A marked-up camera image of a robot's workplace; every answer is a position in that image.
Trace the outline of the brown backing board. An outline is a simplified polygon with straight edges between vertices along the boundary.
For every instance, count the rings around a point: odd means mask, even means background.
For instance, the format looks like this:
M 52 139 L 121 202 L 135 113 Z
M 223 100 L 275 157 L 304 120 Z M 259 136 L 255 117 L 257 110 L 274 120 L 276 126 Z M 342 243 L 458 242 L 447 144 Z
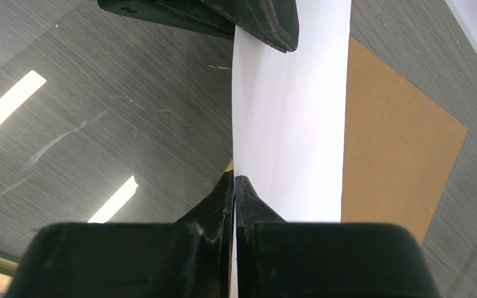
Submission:
M 421 242 L 467 131 L 351 38 L 341 220 L 398 224 Z

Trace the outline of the photo with white borders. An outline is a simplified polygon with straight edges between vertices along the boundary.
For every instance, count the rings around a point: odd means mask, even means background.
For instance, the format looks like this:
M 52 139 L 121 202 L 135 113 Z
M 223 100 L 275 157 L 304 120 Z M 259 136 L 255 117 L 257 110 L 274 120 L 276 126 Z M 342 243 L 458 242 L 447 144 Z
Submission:
M 350 1 L 298 1 L 282 53 L 243 29 L 232 60 L 234 173 L 282 218 L 339 222 Z

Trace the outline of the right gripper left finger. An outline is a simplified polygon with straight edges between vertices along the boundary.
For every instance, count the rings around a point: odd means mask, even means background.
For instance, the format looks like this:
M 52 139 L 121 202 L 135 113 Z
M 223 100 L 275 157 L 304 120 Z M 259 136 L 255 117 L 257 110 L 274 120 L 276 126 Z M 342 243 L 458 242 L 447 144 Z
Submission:
M 234 175 L 173 223 L 55 223 L 32 240 L 7 297 L 228 297 Z

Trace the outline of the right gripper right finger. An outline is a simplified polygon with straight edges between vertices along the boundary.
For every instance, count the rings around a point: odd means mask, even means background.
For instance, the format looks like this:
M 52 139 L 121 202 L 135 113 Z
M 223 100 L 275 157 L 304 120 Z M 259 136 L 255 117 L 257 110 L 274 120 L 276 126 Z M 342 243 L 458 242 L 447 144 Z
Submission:
M 239 297 L 438 297 L 419 245 L 386 223 L 288 222 L 235 179 Z

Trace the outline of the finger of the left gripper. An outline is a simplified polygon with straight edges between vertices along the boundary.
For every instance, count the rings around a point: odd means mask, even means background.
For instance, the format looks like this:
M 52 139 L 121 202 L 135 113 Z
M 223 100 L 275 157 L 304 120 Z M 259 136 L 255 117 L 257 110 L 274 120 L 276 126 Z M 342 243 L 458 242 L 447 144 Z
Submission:
M 280 52 L 293 52 L 298 47 L 299 18 L 295 0 L 216 0 L 203 3 Z
M 202 1 L 98 0 L 107 12 L 160 25 L 234 39 L 235 25 Z

